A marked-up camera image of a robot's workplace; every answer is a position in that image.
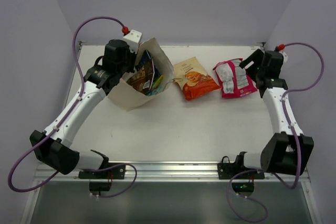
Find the brown snack bag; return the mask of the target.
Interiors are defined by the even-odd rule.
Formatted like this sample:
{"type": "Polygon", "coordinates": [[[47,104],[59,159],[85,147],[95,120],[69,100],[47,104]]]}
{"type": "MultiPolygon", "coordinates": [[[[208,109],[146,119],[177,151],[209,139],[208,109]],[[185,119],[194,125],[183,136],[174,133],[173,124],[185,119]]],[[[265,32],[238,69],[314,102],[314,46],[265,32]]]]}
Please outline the brown snack bag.
{"type": "Polygon", "coordinates": [[[153,72],[150,66],[145,65],[127,80],[127,84],[137,92],[146,94],[150,90],[152,75],[153,72]]]}

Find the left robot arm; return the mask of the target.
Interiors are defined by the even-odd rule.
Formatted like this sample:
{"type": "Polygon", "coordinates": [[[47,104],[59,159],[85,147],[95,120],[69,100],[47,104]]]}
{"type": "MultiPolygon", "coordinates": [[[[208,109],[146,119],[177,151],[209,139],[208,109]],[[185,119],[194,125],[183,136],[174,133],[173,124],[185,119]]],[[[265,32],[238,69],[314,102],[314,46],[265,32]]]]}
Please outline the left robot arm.
{"type": "Polygon", "coordinates": [[[136,54],[124,40],[110,40],[103,56],[88,69],[77,94],[59,116],[42,132],[33,131],[30,142],[39,161],[67,175],[75,169],[90,171],[97,178],[109,172],[108,157],[91,150],[71,148],[77,132],[94,108],[119,84],[126,72],[134,69],[136,54]]]}

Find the green snack bag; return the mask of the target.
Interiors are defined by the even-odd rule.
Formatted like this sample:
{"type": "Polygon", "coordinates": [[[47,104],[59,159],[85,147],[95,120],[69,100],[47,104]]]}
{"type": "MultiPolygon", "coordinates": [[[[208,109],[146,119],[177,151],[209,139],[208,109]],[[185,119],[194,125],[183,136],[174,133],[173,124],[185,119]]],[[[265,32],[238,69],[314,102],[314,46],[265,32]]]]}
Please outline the green snack bag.
{"type": "Polygon", "coordinates": [[[158,88],[159,85],[161,84],[162,80],[163,80],[163,75],[160,75],[158,78],[153,80],[150,90],[152,91],[152,90],[155,90],[156,88],[158,88]]]}

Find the cream paper bag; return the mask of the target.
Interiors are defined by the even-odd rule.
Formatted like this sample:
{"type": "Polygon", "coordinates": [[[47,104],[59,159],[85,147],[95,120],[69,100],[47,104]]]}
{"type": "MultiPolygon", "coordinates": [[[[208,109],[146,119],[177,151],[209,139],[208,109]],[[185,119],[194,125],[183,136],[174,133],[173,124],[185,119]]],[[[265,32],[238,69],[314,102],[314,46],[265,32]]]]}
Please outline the cream paper bag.
{"type": "Polygon", "coordinates": [[[124,74],[119,84],[108,94],[108,99],[126,111],[138,108],[150,100],[160,96],[160,94],[167,90],[173,82],[176,82],[174,79],[173,65],[155,38],[147,40],[139,46],[135,65],[138,64],[145,50],[150,52],[155,66],[158,68],[161,75],[163,75],[163,80],[159,85],[159,87],[162,87],[162,89],[159,94],[149,97],[146,95],[148,92],[146,94],[137,92],[127,84],[127,80],[137,72],[136,68],[135,73],[124,74]]]}

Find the orange chips bag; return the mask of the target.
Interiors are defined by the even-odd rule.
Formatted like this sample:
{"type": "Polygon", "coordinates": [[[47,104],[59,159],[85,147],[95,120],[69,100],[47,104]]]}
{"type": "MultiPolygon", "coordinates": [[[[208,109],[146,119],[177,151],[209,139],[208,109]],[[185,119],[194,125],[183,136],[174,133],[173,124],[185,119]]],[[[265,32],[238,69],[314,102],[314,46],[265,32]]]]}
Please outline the orange chips bag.
{"type": "Polygon", "coordinates": [[[196,57],[176,63],[174,79],[187,101],[220,89],[196,57]]]}

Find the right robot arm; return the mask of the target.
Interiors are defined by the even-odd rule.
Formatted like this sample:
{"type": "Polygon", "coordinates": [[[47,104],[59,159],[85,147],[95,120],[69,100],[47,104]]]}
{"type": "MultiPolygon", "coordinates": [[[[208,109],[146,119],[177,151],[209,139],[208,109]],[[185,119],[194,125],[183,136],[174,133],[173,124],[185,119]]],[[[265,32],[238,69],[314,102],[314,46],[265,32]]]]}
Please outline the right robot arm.
{"type": "Polygon", "coordinates": [[[284,55],[276,51],[257,49],[239,66],[255,82],[267,107],[273,136],[259,153],[240,152],[234,172],[246,178],[253,169],[267,173],[301,175],[314,147],[313,139],[304,135],[292,112],[288,86],[281,79],[284,55]]]}

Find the pink snack bag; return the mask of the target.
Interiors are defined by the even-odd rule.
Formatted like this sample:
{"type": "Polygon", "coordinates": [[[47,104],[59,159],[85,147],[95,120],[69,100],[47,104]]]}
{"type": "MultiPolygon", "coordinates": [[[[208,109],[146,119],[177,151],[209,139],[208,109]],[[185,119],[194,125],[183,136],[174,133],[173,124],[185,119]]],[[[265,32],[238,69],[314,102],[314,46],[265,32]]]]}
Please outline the pink snack bag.
{"type": "Polygon", "coordinates": [[[252,79],[239,64],[242,58],[219,62],[213,68],[223,99],[241,98],[257,92],[252,79]]]}

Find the blue potato chips bag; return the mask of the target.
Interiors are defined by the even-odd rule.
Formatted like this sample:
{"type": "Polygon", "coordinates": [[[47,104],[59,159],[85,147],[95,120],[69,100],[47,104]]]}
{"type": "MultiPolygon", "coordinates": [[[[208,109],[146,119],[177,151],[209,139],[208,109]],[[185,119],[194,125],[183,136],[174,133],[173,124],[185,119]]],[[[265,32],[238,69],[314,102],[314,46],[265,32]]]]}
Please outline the blue potato chips bag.
{"type": "Polygon", "coordinates": [[[151,54],[150,54],[150,52],[148,50],[145,50],[143,52],[143,54],[142,54],[142,56],[140,58],[140,61],[135,66],[135,68],[136,68],[137,71],[139,71],[145,65],[149,65],[150,69],[153,72],[153,75],[151,77],[151,86],[152,86],[153,80],[155,80],[156,78],[158,78],[161,75],[161,73],[159,72],[158,68],[155,66],[153,57],[151,56],[151,54]]]}

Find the teal Fox's candy bag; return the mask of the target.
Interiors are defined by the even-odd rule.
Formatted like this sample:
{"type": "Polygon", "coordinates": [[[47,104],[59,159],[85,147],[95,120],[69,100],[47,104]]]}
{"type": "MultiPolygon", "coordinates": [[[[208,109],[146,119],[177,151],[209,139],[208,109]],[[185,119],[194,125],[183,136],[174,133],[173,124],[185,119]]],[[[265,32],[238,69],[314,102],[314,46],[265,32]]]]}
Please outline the teal Fox's candy bag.
{"type": "Polygon", "coordinates": [[[157,95],[161,92],[161,89],[162,89],[162,87],[157,87],[156,89],[153,89],[153,90],[149,91],[146,95],[149,96],[149,97],[153,96],[153,95],[157,95]]]}

